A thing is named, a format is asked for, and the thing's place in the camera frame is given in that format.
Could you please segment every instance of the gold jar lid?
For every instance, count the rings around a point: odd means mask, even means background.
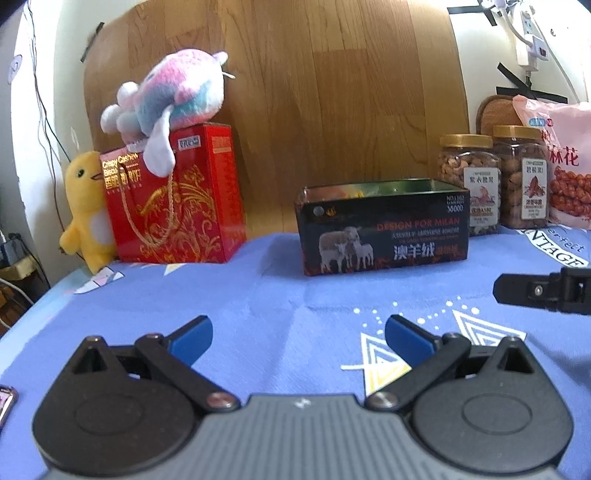
[[[522,125],[497,125],[492,129],[495,138],[527,138],[529,140],[542,140],[542,130]]]
[[[456,148],[492,148],[492,137],[488,135],[456,134],[441,137],[442,147]]]

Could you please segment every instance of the gold rope handle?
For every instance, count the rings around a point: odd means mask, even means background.
[[[127,179],[127,184],[131,185],[129,183],[129,175],[127,175],[127,169],[122,164],[119,164],[119,166],[125,172],[125,178]],[[129,209],[127,207],[127,200],[125,198],[125,192],[123,190],[123,185],[122,185],[123,182],[121,180],[122,179],[121,179],[121,174],[120,174],[119,178],[118,178],[119,192],[121,193],[121,201],[123,202],[123,210],[125,210],[125,216],[127,217],[127,221],[129,222],[131,229],[134,231],[136,236],[139,238],[139,240],[144,245],[154,248],[154,249],[160,248],[161,246],[163,246],[165,244],[166,240],[168,239],[168,236],[170,235],[170,232],[172,232],[172,230],[173,230],[173,221],[174,221],[173,172],[171,172],[170,175],[168,176],[168,184],[167,184],[167,188],[168,188],[168,226],[166,227],[166,231],[164,232],[164,235],[162,236],[162,238],[160,238],[160,240],[157,240],[155,242],[149,238],[144,237],[142,235],[142,233],[138,230],[138,228],[135,226],[135,224],[133,223],[133,220],[131,219],[131,215],[129,214]]]

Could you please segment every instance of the pink and blue plush toy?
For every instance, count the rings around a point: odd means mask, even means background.
[[[222,107],[222,71],[228,54],[180,50],[156,65],[140,85],[124,83],[117,105],[100,119],[105,133],[118,131],[130,151],[143,151],[147,169],[167,177],[174,169],[171,131],[210,120]]]

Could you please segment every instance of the plush toy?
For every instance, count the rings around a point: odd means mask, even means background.
[[[154,175],[167,177],[175,165],[170,132],[207,122],[219,111],[223,77],[233,78],[222,71],[227,59],[225,52],[210,55],[194,49],[164,57],[139,86],[132,82],[121,86],[118,105],[103,112],[103,131],[130,135],[124,138],[128,146],[135,146],[140,134],[148,137],[144,163]]]
[[[138,116],[134,111],[133,97],[138,84],[126,82],[117,91],[117,104],[109,105],[100,116],[100,127],[107,134],[119,132],[130,152],[144,150],[146,136],[139,127]]]
[[[94,275],[116,256],[99,153],[76,157],[68,166],[64,183],[72,222],[61,235],[60,247],[69,255],[80,252]]]

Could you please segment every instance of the blue tablecloth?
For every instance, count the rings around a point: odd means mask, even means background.
[[[589,479],[591,321],[500,306],[492,286],[501,273],[586,266],[590,249],[586,231],[504,231],[472,239],[464,262],[307,278],[298,237],[285,234],[247,243],[225,265],[114,264],[121,278],[75,295],[0,377],[0,384],[21,393],[0,434],[0,479],[34,480],[45,471],[31,419],[87,335],[127,344],[206,314],[213,345],[194,368],[242,401],[251,393],[353,392],[363,398],[405,371],[384,341],[393,313],[433,333],[460,331],[483,345],[505,335],[526,338],[575,418],[560,471],[570,480]],[[387,368],[374,367],[386,362]]]

